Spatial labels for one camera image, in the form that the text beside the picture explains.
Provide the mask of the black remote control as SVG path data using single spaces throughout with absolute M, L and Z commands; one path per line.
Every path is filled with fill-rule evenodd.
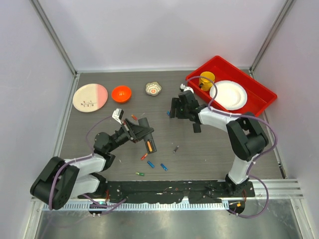
M 146 150 L 148 154 L 157 152 L 155 141 L 151 135 L 146 135 L 144 137 L 144 142 L 145 142 L 145 146 L 146 146 Z

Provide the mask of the black remote battery cover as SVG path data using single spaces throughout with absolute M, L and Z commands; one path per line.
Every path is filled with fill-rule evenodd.
M 194 133 L 201 133 L 201 126 L 200 124 L 194 123 L 193 124 L 193 132 Z

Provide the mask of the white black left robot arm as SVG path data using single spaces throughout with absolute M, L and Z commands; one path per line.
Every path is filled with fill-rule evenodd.
M 51 210 L 61 209 L 69 199 L 78 196 L 102 198 L 108 185 L 99 173 L 111 167 L 115 159 L 111 152 L 128 141 L 144 141 L 147 152 L 154 153 L 153 131 L 147 118 L 139 119 L 138 123 L 125 119 L 114 134 L 100 132 L 95 136 L 93 153 L 74 159 L 52 157 L 32 184 L 31 195 Z

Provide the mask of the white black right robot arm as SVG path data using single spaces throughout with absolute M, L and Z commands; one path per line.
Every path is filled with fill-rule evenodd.
M 190 120 L 195 133 L 201 132 L 202 125 L 228 133 L 235 159 L 225 176 L 225 191 L 229 196 L 238 196 L 248 182 L 250 165 L 269 144 L 258 118 L 253 113 L 231 114 L 206 104 L 200 105 L 190 90 L 172 98 L 169 117 Z

